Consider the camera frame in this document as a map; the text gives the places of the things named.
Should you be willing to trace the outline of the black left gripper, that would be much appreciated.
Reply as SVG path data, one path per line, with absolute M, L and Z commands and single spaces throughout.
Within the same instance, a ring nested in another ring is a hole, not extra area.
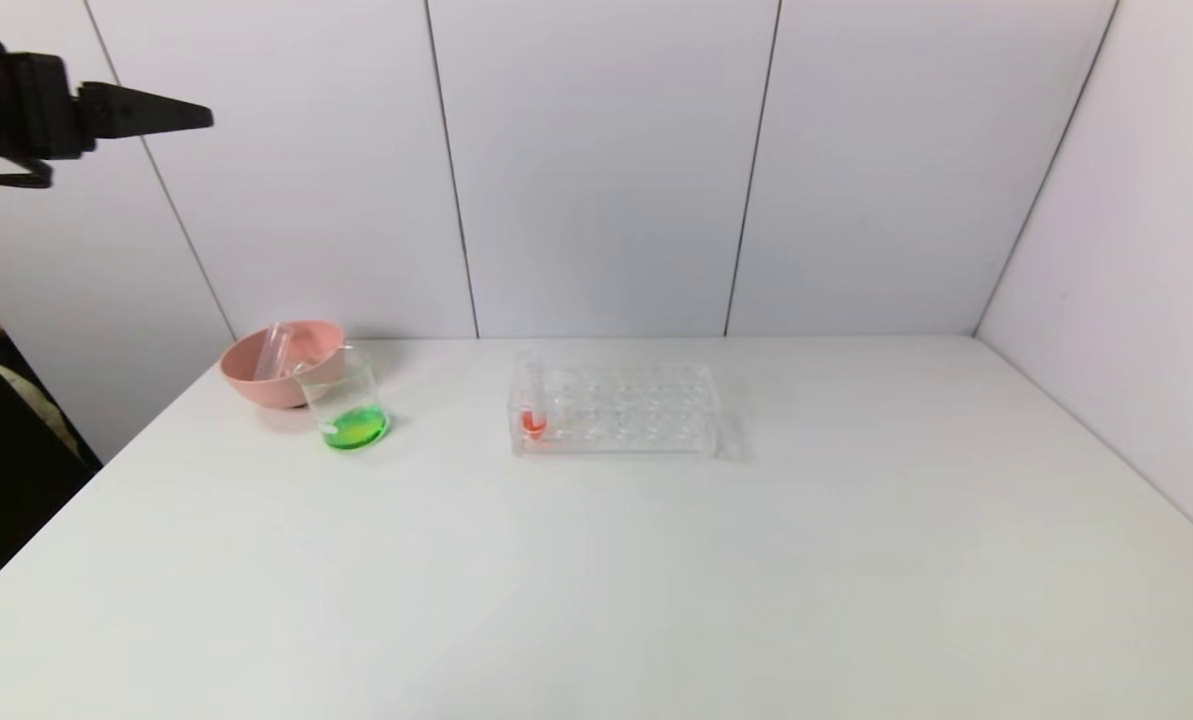
M 85 82 L 72 99 L 62 58 L 10 52 L 0 41 L 0 159 L 79 159 L 85 142 L 78 117 L 92 138 L 163 135 L 215 124 L 206 106 L 120 85 Z

